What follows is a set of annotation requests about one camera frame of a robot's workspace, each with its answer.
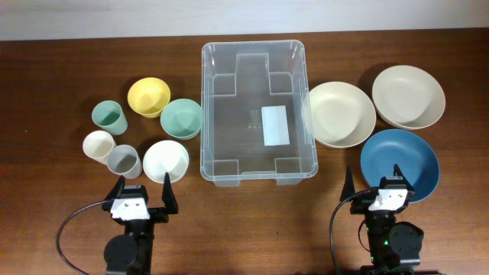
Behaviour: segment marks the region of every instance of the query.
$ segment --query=gray cup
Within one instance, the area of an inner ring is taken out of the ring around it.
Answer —
[[[121,106],[112,100],[100,102],[95,106],[92,120],[97,126],[113,135],[122,134],[128,129],[128,121],[125,120]]]
[[[129,145],[114,147],[108,155],[107,167],[114,174],[122,175],[126,179],[138,177],[143,170],[138,152]]]

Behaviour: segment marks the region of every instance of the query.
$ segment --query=cup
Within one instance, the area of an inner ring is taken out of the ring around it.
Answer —
[[[112,100],[100,102],[95,106],[92,120],[97,126],[113,135],[122,134],[128,129],[128,121],[125,120],[121,106]]]
[[[132,146],[116,146],[107,159],[108,169],[117,175],[122,175],[126,179],[134,179],[141,175],[142,165],[138,152]]]
[[[161,113],[161,127],[172,137],[187,140],[200,132],[202,108],[190,99],[177,99]]]
[[[189,153],[176,141],[160,141],[151,146],[143,159],[147,177],[156,183],[164,183],[165,173],[175,183],[185,175],[189,168]]]
[[[108,154],[115,146],[114,138],[106,131],[93,131],[83,140],[83,153],[93,160],[107,164]]]
[[[128,102],[131,109],[146,118],[156,118],[170,101],[170,88],[161,79],[139,79],[129,89]]]

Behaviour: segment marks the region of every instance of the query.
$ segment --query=blue plate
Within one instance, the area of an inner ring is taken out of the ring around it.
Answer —
[[[440,180],[435,151],[409,131],[385,130],[373,135],[361,150],[360,164],[371,187],[379,186],[383,176],[393,176],[394,164],[399,165],[416,191],[411,202],[431,195]]]

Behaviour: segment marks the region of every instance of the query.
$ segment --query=green cup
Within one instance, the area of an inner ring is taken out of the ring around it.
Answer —
[[[174,138],[187,140],[200,132],[202,108],[190,99],[177,99],[161,112],[161,127]]]
[[[92,120],[97,126],[113,135],[122,134],[128,129],[128,121],[125,120],[121,106],[112,100],[100,102],[95,106]]]

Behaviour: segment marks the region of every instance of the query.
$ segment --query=brown tabletop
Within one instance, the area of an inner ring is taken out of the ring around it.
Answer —
[[[149,37],[0,43],[0,273],[74,273],[57,255],[54,238],[72,212],[105,197],[117,180],[83,154],[83,138],[97,129],[91,111],[112,99],[128,130],[115,136],[140,157],[166,135],[159,119],[143,118],[127,103],[136,79],[166,81],[172,99],[200,102],[201,49],[210,41],[298,39],[306,47],[309,87],[352,83],[366,93],[376,75],[396,64],[432,74],[446,96],[442,119],[415,131],[436,152],[441,179],[427,200],[398,215],[425,232],[421,270],[489,272],[489,30],[365,31],[220,37]],[[375,131],[389,128],[380,119]],[[345,169],[357,190],[363,145],[346,150],[317,144],[319,172],[297,186],[273,180],[218,188],[199,172],[197,136],[181,141],[187,174],[173,185],[180,213],[157,225],[154,274],[329,273],[329,219]],[[162,206],[162,185],[144,174],[149,206]],[[347,270],[370,264],[358,243],[363,217],[344,207],[335,220],[335,248]],[[61,238],[67,257],[89,273],[104,273],[105,244],[123,227],[107,212],[77,216]]]

